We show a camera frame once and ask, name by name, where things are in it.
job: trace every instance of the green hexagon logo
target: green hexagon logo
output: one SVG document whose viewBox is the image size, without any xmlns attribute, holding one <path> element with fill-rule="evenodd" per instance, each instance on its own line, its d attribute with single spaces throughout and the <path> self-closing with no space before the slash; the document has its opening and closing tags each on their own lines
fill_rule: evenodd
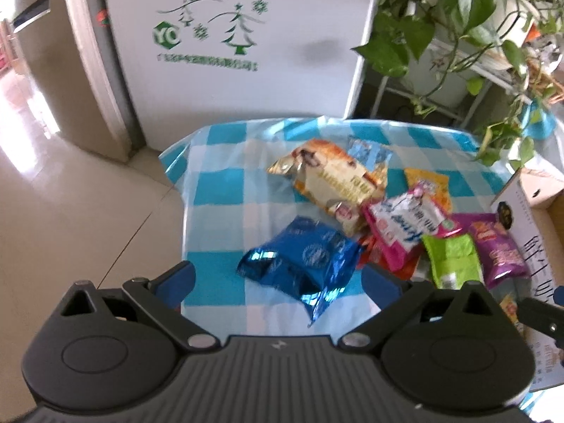
<svg viewBox="0 0 564 423">
<path fill-rule="evenodd" d="M 153 40 L 165 49 L 172 49 L 181 42 L 180 28 L 166 21 L 161 22 L 153 29 Z"/>
</svg>

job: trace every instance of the ribbed black surface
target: ribbed black surface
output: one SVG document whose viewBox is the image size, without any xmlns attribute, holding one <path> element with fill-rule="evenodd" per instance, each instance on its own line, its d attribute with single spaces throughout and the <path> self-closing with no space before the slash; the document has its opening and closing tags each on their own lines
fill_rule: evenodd
<svg viewBox="0 0 564 423">
<path fill-rule="evenodd" d="M 135 408 L 90 417 L 43 408 L 27 421 L 530 422 L 517 409 L 473 419 L 417 409 L 387 384 L 369 357 L 341 353 L 326 337 L 233 337 L 219 352 L 191 356 L 165 390 Z"/>
</svg>

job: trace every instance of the green snack package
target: green snack package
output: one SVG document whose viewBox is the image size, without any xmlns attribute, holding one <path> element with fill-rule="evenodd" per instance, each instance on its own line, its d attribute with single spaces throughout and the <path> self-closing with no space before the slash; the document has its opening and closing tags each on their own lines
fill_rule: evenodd
<svg viewBox="0 0 564 423">
<path fill-rule="evenodd" d="M 469 280 L 483 282 L 480 259 L 469 234 L 449 238 L 423 235 L 423 243 L 437 288 L 460 289 Z"/>
</svg>

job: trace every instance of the blue and white tablecloth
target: blue and white tablecloth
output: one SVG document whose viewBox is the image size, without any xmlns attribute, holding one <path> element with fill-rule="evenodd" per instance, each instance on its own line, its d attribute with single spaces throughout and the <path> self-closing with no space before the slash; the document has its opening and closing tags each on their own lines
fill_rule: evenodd
<svg viewBox="0 0 564 423">
<path fill-rule="evenodd" d="M 337 339 L 379 311 L 356 272 L 345 292 L 312 327 L 301 302 L 235 273 L 252 247 L 279 233 L 298 214 L 337 223 L 266 168 L 311 138 L 346 148 L 349 135 L 394 151 L 387 195 L 407 189 L 403 169 L 449 176 L 457 212 L 486 211 L 510 174 L 473 161 L 476 142 L 453 129 L 392 121 L 268 119 L 212 125 L 161 155 L 167 176 L 184 200 L 183 255 L 196 266 L 196 286 L 182 314 L 222 341 L 229 335 L 321 335 Z"/>
</svg>

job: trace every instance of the green christmas tree print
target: green christmas tree print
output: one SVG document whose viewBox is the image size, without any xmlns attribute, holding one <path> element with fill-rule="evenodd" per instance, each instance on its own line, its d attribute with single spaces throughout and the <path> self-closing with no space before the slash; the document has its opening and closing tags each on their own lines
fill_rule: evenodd
<svg viewBox="0 0 564 423">
<path fill-rule="evenodd" d="M 246 56 L 246 50 L 251 46 L 256 46 L 256 43 L 249 37 L 249 34 L 252 33 L 253 30 L 247 27 L 246 23 L 248 21 L 252 21 L 257 22 L 258 24 L 264 24 L 262 20 L 255 19 L 254 17 L 248 16 L 247 14 L 243 14 L 241 12 L 242 8 L 243 5 L 241 3 L 237 3 L 235 5 L 235 11 L 218 14 L 217 16 L 209 20 L 209 22 L 212 22 L 214 19 L 217 19 L 221 16 L 233 16 L 233 18 L 230 20 L 230 22 L 233 22 L 233 26 L 225 32 L 228 33 L 228 37 L 225 38 L 222 43 L 235 48 L 236 56 Z"/>
<path fill-rule="evenodd" d="M 195 0 L 184 0 L 184 6 L 182 7 L 182 12 L 180 13 L 179 22 L 184 24 L 184 27 L 190 27 L 192 22 L 194 21 L 194 16 L 192 11 L 190 11 L 190 6 L 188 3 L 192 3 Z"/>
<path fill-rule="evenodd" d="M 257 14 L 266 13 L 269 10 L 269 4 L 264 0 L 253 1 L 253 11 Z"/>
<path fill-rule="evenodd" d="M 194 38 L 198 38 L 200 41 L 204 41 L 208 37 L 208 28 L 202 24 L 198 24 L 194 27 Z"/>
</svg>

